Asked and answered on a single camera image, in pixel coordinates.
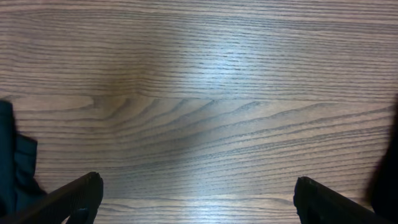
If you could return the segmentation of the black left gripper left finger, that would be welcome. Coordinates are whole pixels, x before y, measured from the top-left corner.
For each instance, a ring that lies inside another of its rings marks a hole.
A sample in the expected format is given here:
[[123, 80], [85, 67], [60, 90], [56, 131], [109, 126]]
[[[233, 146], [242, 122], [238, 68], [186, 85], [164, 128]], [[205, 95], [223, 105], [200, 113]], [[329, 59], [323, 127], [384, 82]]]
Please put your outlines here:
[[93, 224], [103, 199], [103, 180], [89, 172], [51, 192], [13, 215], [1, 218], [5, 224]]

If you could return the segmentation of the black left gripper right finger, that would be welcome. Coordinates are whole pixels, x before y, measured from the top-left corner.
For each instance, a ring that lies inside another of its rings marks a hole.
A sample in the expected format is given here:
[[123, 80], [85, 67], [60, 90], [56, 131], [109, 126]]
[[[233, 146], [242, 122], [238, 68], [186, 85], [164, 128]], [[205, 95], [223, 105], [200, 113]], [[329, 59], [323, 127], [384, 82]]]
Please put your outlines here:
[[388, 224], [389, 221], [309, 177], [299, 177], [294, 206], [301, 224]]

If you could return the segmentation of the black t-shirt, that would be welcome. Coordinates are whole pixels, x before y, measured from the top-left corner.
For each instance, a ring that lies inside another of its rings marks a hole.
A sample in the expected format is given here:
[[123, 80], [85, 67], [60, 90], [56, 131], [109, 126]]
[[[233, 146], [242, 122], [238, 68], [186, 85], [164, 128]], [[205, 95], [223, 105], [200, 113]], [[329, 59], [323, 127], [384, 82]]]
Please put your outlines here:
[[377, 215], [397, 223], [397, 96], [389, 145], [371, 178], [366, 196]]

